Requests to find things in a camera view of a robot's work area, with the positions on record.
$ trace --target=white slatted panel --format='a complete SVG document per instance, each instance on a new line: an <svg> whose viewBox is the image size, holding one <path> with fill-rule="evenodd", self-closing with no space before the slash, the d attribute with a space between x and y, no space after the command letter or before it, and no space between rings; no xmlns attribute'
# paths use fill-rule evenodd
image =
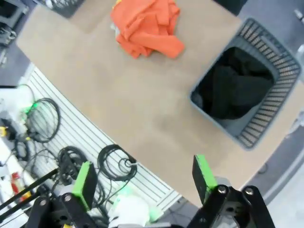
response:
<svg viewBox="0 0 304 228"><path fill-rule="evenodd" d="M58 134L48 144L48 147L55 154L63 147L72 145L81 149L87 159L95 166L97 156L102 148L114 142L84 115L82 115L54 86L53 84L33 65L30 66L24 81L33 89L36 99L42 97L52 98L60 107L62 119ZM114 154L109 163L115 168L120 159L120 154ZM35 172L44 175L57 165L45 157L37 159ZM102 183L106 193L110 189L109 181L102 178ZM113 183L113 190L121 183ZM161 210L166 210L175 203L181 195L174 191L165 182L151 173L147 168L138 165L138 173L131 181L131 187L137 194L141 195L152 205L158 206Z"/></svg>

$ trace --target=laundry basket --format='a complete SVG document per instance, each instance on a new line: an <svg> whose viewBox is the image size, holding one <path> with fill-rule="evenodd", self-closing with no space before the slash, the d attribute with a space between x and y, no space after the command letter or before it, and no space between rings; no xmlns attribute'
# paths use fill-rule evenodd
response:
<svg viewBox="0 0 304 228"><path fill-rule="evenodd" d="M279 113L285 100L292 92L300 76L301 67L290 52L254 19L246 20L236 36L226 46L223 53L231 47L237 47L247 52L263 63L272 73L274 85L268 90L261 103L239 119L222 121L209 116L194 101L192 95L196 88L222 54L211 68L205 72L198 84L194 86L190 99L204 116L232 136L246 149L252 149L261 140Z"/></svg>

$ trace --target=screw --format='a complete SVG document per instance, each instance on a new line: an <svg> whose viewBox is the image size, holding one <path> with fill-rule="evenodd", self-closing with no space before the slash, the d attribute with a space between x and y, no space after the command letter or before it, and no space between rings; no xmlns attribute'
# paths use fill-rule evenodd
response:
<svg viewBox="0 0 304 228"><path fill-rule="evenodd" d="M221 194L225 194L226 193L226 188L224 186L219 186L218 192L221 193Z"/></svg>
<svg viewBox="0 0 304 228"><path fill-rule="evenodd" d="M67 196L65 197L65 201L66 201L66 202L70 201L71 199L72 199L72 197L71 197L70 195L67 195Z"/></svg>
<svg viewBox="0 0 304 228"><path fill-rule="evenodd" d="M245 193L248 195L253 195L253 190L251 188L246 188Z"/></svg>
<svg viewBox="0 0 304 228"><path fill-rule="evenodd" d="M43 206L43 205L45 205L47 203L47 201L44 199L44 200L42 200L41 202L40 202L40 206Z"/></svg>

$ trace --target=cardboard surface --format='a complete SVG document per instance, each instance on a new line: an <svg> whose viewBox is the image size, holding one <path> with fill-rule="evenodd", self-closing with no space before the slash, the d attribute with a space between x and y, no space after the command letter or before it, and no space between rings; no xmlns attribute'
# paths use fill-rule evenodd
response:
<svg viewBox="0 0 304 228"><path fill-rule="evenodd" d="M215 176L241 188L283 139L303 105L304 91L298 84L263 140L244 151L189 100L241 21L210 0L176 2L181 9L176 35L186 46L177 59L156 52L149 58L127 55L110 30L114 1L109 0L87 0L70 20L37 7L18 45L93 123L200 206L191 175L193 155L204 154Z"/></svg>

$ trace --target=orange cloth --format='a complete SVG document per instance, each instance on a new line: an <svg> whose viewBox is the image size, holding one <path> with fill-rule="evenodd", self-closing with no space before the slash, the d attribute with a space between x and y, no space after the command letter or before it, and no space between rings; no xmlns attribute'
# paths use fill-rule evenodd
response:
<svg viewBox="0 0 304 228"><path fill-rule="evenodd" d="M111 12L120 30L116 40L134 58L153 50L175 58L184 49L173 35L179 14L174 0L123 0Z"/></svg>

